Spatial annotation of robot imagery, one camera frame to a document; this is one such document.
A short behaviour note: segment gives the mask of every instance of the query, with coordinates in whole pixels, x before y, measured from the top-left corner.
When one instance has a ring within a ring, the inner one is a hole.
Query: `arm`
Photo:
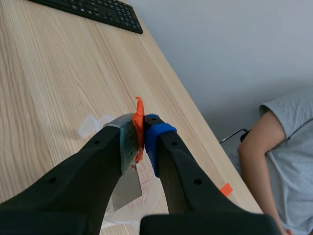
[[[271,215],[280,231],[283,227],[270,186],[265,153],[285,139],[284,129],[271,112],[266,112],[238,148],[243,178],[265,214]]]

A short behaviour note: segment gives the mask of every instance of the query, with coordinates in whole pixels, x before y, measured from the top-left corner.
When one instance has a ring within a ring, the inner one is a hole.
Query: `black keyboard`
[[[118,0],[29,0],[101,23],[142,34],[132,6]]]

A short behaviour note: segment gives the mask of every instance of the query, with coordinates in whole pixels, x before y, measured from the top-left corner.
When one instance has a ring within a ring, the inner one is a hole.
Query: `chair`
[[[230,136],[227,136],[225,139],[223,139],[222,141],[220,141],[220,144],[224,143],[225,141],[229,140],[230,138],[232,138],[233,136],[235,136],[236,134],[238,134],[239,132],[244,131],[245,133],[240,137],[240,141],[242,142],[244,140],[244,138],[247,136],[247,134],[249,133],[248,130],[241,128],[238,131],[235,131],[233,134],[231,134]]]

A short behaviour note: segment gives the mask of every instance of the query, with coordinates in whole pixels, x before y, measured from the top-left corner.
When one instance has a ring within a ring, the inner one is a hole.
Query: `wooden desk surface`
[[[87,115],[146,113],[177,128],[229,199],[260,212],[148,30],[139,35],[25,0],[0,1],[0,201],[21,192],[86,140]],[[164,194],[157,212],[166,212]],[[103,234],[134,230],[116,226]]]

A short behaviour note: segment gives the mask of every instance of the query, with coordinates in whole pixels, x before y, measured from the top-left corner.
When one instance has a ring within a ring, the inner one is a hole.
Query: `orange tape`
[[[137,111],[132,116],[132,121],[136,127],[136,133],[137,133],[137,139],[138,139],[138,152],[135,158],[136,162],[138,163],[142,160],[142,156],[143,156],[143,117],[145,116],[145,112],[143,109],[142,99],[138,96],[136,96],[136,99],[138,99]]]
[[[225,197],[227,197],[233,191],[233,189],[231,188],[230,184],[227,183],[220,189],[220,191],[225,195]]]

